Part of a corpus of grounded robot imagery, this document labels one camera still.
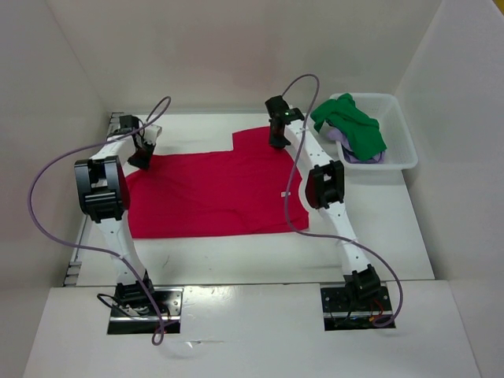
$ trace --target white tabletop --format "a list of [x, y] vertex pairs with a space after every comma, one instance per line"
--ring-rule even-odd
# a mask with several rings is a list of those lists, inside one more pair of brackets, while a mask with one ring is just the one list
[[[267, 123], [266, 114], [166, 115], [156, 123], [163, 127], [163, 133], [155, 153], [231, 150], [233, 132]], [[335, 144], [319, 141], [331, 156], [337, 158]], [[305, 179], [308, 170], [304, 166], [299, 168]], [[126, 173], [131, 171], [129, 167], [124, 170]], [[359, 241], [382, 254], [402, 280], [434, 278], [401, 172], [356, 174], [347, 170], [345, 201]], [[309, 222], [312, 232], [330, 231], [315, 210], [309, 212]], [[90, 221], [84, 229], [82, 243], [105, 246], [102, 235]], [[155, 284], [342, 280], [339, 248], [334, 241], [294, 233], [137, 240], [135, 246]], [[116, 274], [108, 256], [81, 250], [79, 259], [83, 264], [78, 286], [115, 285]], [[370, 260], [382, 280], [392, 279], [375, 258]]]
[[480, 376], [444, 281], [405, 282], [396, 329], [337, 332], [324, 331], [318, 284], [185, 287], [180, 334], [157, 347], [107, 335], [99, 292], [113, 289], [51, 290], [24, 378]]

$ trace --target red wire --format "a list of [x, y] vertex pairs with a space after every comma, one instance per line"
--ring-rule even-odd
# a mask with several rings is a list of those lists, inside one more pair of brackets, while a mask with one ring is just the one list
[[378, 307], [380, 307], [380, 313], [378, 314], [378, 316], [381, 317], [384, 314], [384, 307], [382, 306], [380, 301], [378, 301], [378, 299], [373, 299], [373, 301], [378, 305]]

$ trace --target cable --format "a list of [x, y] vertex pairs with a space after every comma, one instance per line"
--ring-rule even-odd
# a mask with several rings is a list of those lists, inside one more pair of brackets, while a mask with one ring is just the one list
[[329, 315], [331, 315], [331, 320], [332, 320], [332, 323], [334, 324], [334, 326], [336, 326], [336, 319], [334, 318], [334, 316], [332, 315], [332, 311], [329, 310]]
[[[315, 104], [315, 101], [317, 100], [318, 92], [319, 92], [319, 90], [321, 88], [321, 82], [319, 81], [317, 75], [314, 75], [312, 73], [306, 73], [306, 74], [301, 75], [298, 78], [294, 79], [287, 86], [287, 88], [285, 89], [285, 91], [283, 91], [283, 94], [282, 94], [282, 97], [283, 97], [291, 89], [291, 87], [295, 83], [297, 83], [300, 79], [302, 79], [304, 77], [313, 77], [315, 79], [315, 81], [317, 82], [317, 89], [315, 90], [315, 94], [313, 95], [312, 101], [311, 101], [311, 103], [308, 106], [308, 110], [306, 111], [305, 120], [302, 123], [301, 141], [299, 143], [298, 151], [296, 152], [296, 156], [295, 156], [295, 159], [294, 159], [294, 164], [292, 165], [291, 174], [289, 175], [289, 180], [287, 182], [287, 189], [285, 190], [286, 193], [290, 193], [291, 192], [292, 180], [294, 179], [294, 175], [296, 173], [296, 169], [297, 169], [297, 166], [298, 166], [299, 157], [301, 156], [302, 146], [303, 146], [303, 144], [305, 142], [305, 137], [306, 137], [306, 122], [308, 121], [308, 117], [312, 113], [313, 105]], [[389, 270], [389, 272], [391, 273], [391, 275], [394, 277], [395, 282], [397, 282], [397, 286], [398, 286], [398, 289], [399, 289], [399, 304], [397, 306], [397, 309], [396, 309], [395, 313], [390, 317], [390, 319], [388, 321], [385, 321], [383, 323], [377, 323], [376, 321], [373, 321], [372, 325], [374, 325], [375, 327], [381, 328], [381, 327], [387, 327], [389, 324], [391, 324], [395, 320], [395, 318], [399, 315], [399, 313], [401, 312], [402, 303], [403, 303], [403, 297], [404, 297], [404, 293], [402, 292], [401, 281], [399, 280], [399, 277], [397, 276], [397, 274], [395, 274], [394, 269], [378, 253], [376, 253], [373, 250], [369, 249], [368, 247], [366, 247], [366, 246], [358, 243], [355, 240], [346, 238], [345, 236], [326, 235], [326, 234], [312, 234], [312, 233], [309, 233], [309, 232], [304, 232], [304, 231], [298, 230], [292, 224], [291, 217], [289, 215], [289, 197], [290, 196], [288, 196], [288, 195], [285, 196], [285, 199], [283, 201], [283, 211], [285, 213], [285, 219], [287, 221], [287, 224], [289, 225], [289, 227], [291, 228], [291, 230], [293, 232], [296, 232], [299, 235], [311, 236], [311, 237], [314, 237], [314, 238], [337, 239], [337, 240], [342, 240], [344, 242], [352, 243], [355, 246], [358, 246], [359, 248], [365, 250], [366, 252], [368, 252], [369, 254], [371, 254], [372, 256], [374, 256], [375, 258], [377, 258], [378, 260], [380, 260], [383, 265], [385, 265], [385, 267]]]
[[[159, 106], [164, 101], [166, 101], [165, 107], [161, 110], [161, 112], [159, 112], [156, 116], [154, 116], [154, 118], [151, 119], [151, 117], [154, 115], [156, 110], [158, 110]], [[83, 246], [83, 245], [76, 244], [76, 243], [70, 243], [70, 242], [67, 242], [66, 240], [59, 239], [57, 236], [52, 235], [40, 224], [39, 220], [37, 219], [37, 216], [35, 215], [35, 212], [33, 210], [33, 198], [32, 197], [33, 197], [33, 191], [35, 190], [35, 185], [39, 182], [40, 177], [53, 164], [57, 163], [61, 159], [64, 159], [70, 155], [77, 154], [81, 151], [89, 150], [91, 148], [102, 147], [102, 146], [105, 146], [110, 143], [115, 143], [118, 140], [122, 140], [124, 138], [133, 136], [133, 135], [145, 130], [146, 128], [151, 126], [156, 120], [158, 120], [163, 114], [165, 114], [166, 110], [168, 109], [168, 107], [170, 106], [171, 103], [172, 103], [172, 98], [170, 96], [165, 96], [164, 98], [162, 98], [157, 103], [157, 105], [152, 109], [152, 111], [149, 113], [145, 124], [141, 128], [137, 128], [136, 130], [129, 132], [128, 134], [124, 134], [117, 139], [106, 140], [105, 142], [95, 143], [95, 144], [91, 144], [89, 146], [76, 148], [75, 150], [70, 150], [69, 152], [65, 152], [64, 154], [62, 154], [58, 157], [55, 157], [53, 160], [51, 160], [46, 165], [44, 165], [40, 169], [40, 171], [38, 171], [37, 174], [35, 175], [35, 178], [31, 182], [30, 188], [28, 189], [28, 200], [27, 200], [28, 212], [30, 214], [31, 220], [33, 221], [35, 226], [39, 229], [39, 231], [42, 232], [47, 238], [49, 238], [49, 239], [53, 240], [54, 242], [59, 243], [63, 246], [69, 246], [71, 248], [81, 248], [83, 250], [94, 250], [97, 252], [103, 252], [104, 254], [109, 254], [109, 255], [114, 256], [115, 258], [118, 258], [119, 260], [121, 260], [128, 267], [128, 269], [132, 272], [133, 276], [135, 276], [135, 278], [139, 281], [140, 286], [142, 287], [143, 291], [145, 291], [145, 294], [146, 294], [147, 298], [149, 299], [150, 304], [153, 306], [154, 311], [156, 312], [156, 315], [159, 318], [159, 328], [154, 332], [154, 334], [152, 335], [152, 339], [151, 339], [152, 343], [155, 346], [161, 345], [161, 343], [163, 342], [163, 339], [165, 337], [165, 333], [162, 330], [165, 329], [165, 322], [163, 321], [163, 316], [161, 314], [161, 311], [159, 310], [158, 304], [156, 303], [152, 294], [149, 292], [149, 289], [147, 288], [147, 286], [143, 282], [143, 278], [140, 277], [140, 275], [135, 271], [135, 268], [133, 268], [133, 266], [127, 260], [124, 260], [122, 258], [122, 256], [120, 256], [117, 252], [114, 252], [112, 250], [107, 250], [105, 248], [99, 248], [96, 246]]]
[[143, 126], [145, 126], [145, 124], [143, 123], [142, 120], [139, 120], [139, 122], [140, 122], [140, 124], [142, 124], [142, 134], [140, 136], [143, 138], [145, 135], [145, 128], [143, 128]]
[[378, 307], [380, 308], [380, 312], [378, 313], [378, 316], [380, 316], [380, 317], [381, 317], [381, 316], [384, 314], [384, 307], [383, 307], [383, 305], [381, 304], [381, 302], [380, 302], [378, 299], [376, 299], [376, 298], [375, 298], [373, 301], [374, 301], [374, 302], [378, 305]]
[[354, 303], [353, 302], [350, 302], [349, 306], [348, 306], [348, 313], [346, 314], [345, 318], [340, 321], [338, 324], [335, 323], [335, 327], [338, 328], [340, 326], [342, 326], [346, 321], [348, 321], [350, 319], [350, 315], [353, 313], [354, 311]]
[[[112, 299], [112, 300], [113, 300], [113, 303], [112, 303], [112, 304], [108, 303], [105, 299], [103, 299], [103, 297], [106, 297], [106, 298], [110, 298], [110, 299]], [[98, 294], [96, 294], [96, 298], [97, 298], [97, 299], [98, 299], [101, 303], [103, 303], [105, 306], [107, 306], [108, 308], [110, 308], [110, 309], [114, 309], [114, 310], [116, 310], [116, 311], [119, 311], [120, 313], [122, 313], [122, 314], [123, 314], [123, 315], [125, 315], [126, 317], [132, 317], [129, 313], [127, 313], [126, 311], [124, 311], [123, 309], [121, 309], [121, 308], [119, 307], [119, 303], [120, 303], [120, 301], [119, 301], [119, 299], [118, 299], [118, 298], [116, 298], [116, 297], [114, 297], [114, 296], [112, 296], [112, 295], [103, 294], [103, 293], [98, 293]]]

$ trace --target purple cloth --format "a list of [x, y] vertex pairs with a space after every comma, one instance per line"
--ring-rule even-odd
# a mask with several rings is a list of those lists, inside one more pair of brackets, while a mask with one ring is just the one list
[[347, 137], [338, 129], [331, 127], [331, 130], [328, 131], [326, 136], [330, 140], [335, 140], [341, 142], [341, 146], [343, 147], [343, 155], [345, 155], [345, 160], [350, 163], [360, 163], [360, 164], [379, 164], [383, 163], [385, 159], [385, 151], [376, 154], [371, 157], [369, 160], [361, 161], [357, 159], [352, 151], [352, 147], [348, 143]]

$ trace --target metal base plate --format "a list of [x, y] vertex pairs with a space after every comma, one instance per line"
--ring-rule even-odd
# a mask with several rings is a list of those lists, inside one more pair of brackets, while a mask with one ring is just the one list
[[[326, 331], [378, 328], [372, 324], [373, 317], [380, 316], [380, 322], [385, 322], [392, 315], [392, 304], [385, 286], [381, 287], [376, 296], [378, 302], [370, 300], [351, 304], [344, 284], [321, 287], [321, 299]], [[395, 328], [395, 323], [392, 322], [385, 328]]]
[[[163, 311], [165, 333], [180, 333], [183, 287], [155, 287], [154, 290], [154, 299]], [[116, 309], [110, 311], [108, 335], [153, 333], [159, 325], [158, 316], [151, 306], [123, 310], [130, 316], [126, 317]]]

